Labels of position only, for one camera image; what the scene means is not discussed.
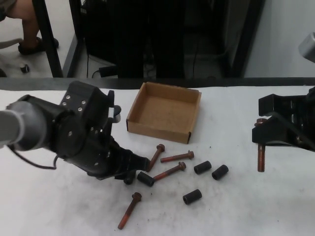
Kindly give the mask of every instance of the sneaker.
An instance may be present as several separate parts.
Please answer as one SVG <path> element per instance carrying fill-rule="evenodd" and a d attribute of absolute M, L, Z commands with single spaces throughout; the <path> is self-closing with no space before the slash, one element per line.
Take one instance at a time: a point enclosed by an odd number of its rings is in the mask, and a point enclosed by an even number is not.
<path fill-rule="evenodd" d="M 54 42 L 55 42 L 56 48 L 58 48 L 59 47 L 58 40 L 54 38 Z M 37 37 L 37 46 L 34 48 L 23 48 L 21 44 L 19 45 L 19 52 L 25 56 L 44 52 L 44 51 L 45 51 L 45 47 L 43 44 L 43 40 L 39 37 Z"/>

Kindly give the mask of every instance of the cardboard box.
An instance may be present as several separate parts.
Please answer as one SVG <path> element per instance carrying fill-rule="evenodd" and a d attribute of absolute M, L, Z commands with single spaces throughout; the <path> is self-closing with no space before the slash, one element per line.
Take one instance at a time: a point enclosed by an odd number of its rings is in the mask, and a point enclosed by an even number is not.
<path fill-rule="evenodd" d="M 127 131 L 188 144 L 200 98 L 198 90 L 143 83 L 127 117 Z"/>

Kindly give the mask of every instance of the bolt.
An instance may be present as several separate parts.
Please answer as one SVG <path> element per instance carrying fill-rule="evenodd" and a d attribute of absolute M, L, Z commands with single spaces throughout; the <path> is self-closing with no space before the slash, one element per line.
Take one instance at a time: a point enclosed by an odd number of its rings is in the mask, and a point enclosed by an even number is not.
<path fill-rule="evenodd" d="M 161 163 L 182 160 L 182 159 L 187 159 L 187 158 L 189 158 L 190 160 L 194 158 L 193 151 L 188 151 L 188 153 L 177 155 L 177 156 L 170 156 L 170 157 L 162 158 Z"/>
<path fill-rule="evenodd" d="M 136 192 L 136 193 L 134 193 L 134 194 L 132 195 L 132 198 L 133 198 L 133 199 L 132 199 L 132 202 L 130 203 L 130 205 L 129 205 L 127 211 L 126 211 L 126 213 L 124 214 L 122 220 L 120 221 L 120 223 L 119 223 L 119 225 L 118 225 L 118 229 L 120 229 L 120 230 L 122 230 L 122 229 L 124 228 L 124 226 L 125 226 L 125 224 L 127 223 L 127 221 L 128 221 L 128 219 L 129 219 L 129 217 L 130 217 L 130 215 L 131 215 L 131 213 L 132 213 L 134 207 L 137 205 L 137 203 L 138 203 L 139 201 L 141 201 L 142 196 L 141 196 L 140 193 L 137 193 L 137 192 Z"/>
<path fill-rule="evenodd" d="M 155 176 L 153 178 L 154 178 L 155 181 L 158 181 L 158 180 L 163 179 L 163 178 L 165 178 L 167 176 L 170 176 L 171 174 L 173 174 L 173 173 L 175 173 L 177 171 L 184 171 L 184 169 L 186 169 L 186 164 L 184 162 L 179 162 L 178 166 L 175 166 L 174 168 L 172 168 L 172 169 L 170 169 L 168 171 L 165 171 L 162 174 L 159 174 L 159 175 L 157 175 L 157 176 Z"/>
<path fill-rule="evenodd" d="M 257 122 L 255 123 L 255 127 L 260 126 L 263 124 L 267 119 L 257 119 Z M 264 144 L 258 144 L 258 165 L 257 170 L 258 172 L 265 172 L 265 150 L 266 145 Z"/>
<path fill-rule="evenodd" d="M 150 170 L 152 169 L 152 167 L 154 166 L 155 162 L 157 161 L 159 155 L 165 151 L 165 146 L 163 144 L 159 144 L 157 145 L 157 151 L 154 154 L 154 156 L 152 157 L 152 160 L 150 161 L 149 167 L 147 169 L 147 172 L 150 172 Z"/>

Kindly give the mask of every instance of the white tabletop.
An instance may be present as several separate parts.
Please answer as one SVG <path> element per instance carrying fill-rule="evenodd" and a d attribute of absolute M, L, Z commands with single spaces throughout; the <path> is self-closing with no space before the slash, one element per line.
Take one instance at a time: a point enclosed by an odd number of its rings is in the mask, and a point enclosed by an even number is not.
<path fill-rule="evenodd" d="M 315 231 L 315 154 L 291 147 L 267 147 L 266 172 L 257 167 L 257 145 L 252 128 L 258 118 L 258 99 L 277 95 L 305 95 L 310 87 L 201 88 L 200 113 L 189 145 L 130 134 L 124 119 L 137 90 L 116 90 L 122 122 L 112 135 L 124 148 L 152 158 L 162 143 L 162 157 L 189 149 L 185 172 L 163 179 L 152 188 L 139 181 L 126 186 L 113 178 L 99 181 L 62 160 L 57 170 L 32 167 L 0 150 L 0 235 L 3 236 L 296 236 Z M 0 91 L 0 109 L 24 94 L 59 103 L 62 91 Z M 51 165 L 46 150 L 23 153 Z M 229 173 L 220 181 L 211 172 L 200 176 L 193 166 L 209 160 Z M 157 162 L 151 176 L 176 162 Z M 182 196 L 200 189 L 202 199 L 189 206 Z M 134 192 L 142 194 L 125 228 L 117 226 Z"/>

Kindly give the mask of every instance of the chair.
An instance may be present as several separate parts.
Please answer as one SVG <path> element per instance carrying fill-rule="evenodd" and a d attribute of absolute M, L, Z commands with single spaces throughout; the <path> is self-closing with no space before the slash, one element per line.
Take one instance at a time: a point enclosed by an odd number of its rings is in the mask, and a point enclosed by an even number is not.
<path fill-rule="evenodd" d="M 4 19 L 5 19 L 5 16 L 3 16 L 3 14 L 0 12 L 0 22 L 3 21 Z M 18 44 L 22 41 L 23 39 L 16 38 L 16 39 L 5 41 L 5 42 L 0 42 L 0 49 L 11 47 L 12 45 Z M 20 59 L 16 59 L 12 61 L 11 59 L 4 58 L 4 56 L 0 56 L 0 60 L 3 60 L 6 64 L 11 64 L 14 66 L 18 65 L 22 73 L 28 73 L 30 71 L 29 66 Z M 0 68 L 0 77 L 6 77 L 5 72 L 1 68 Z"/>

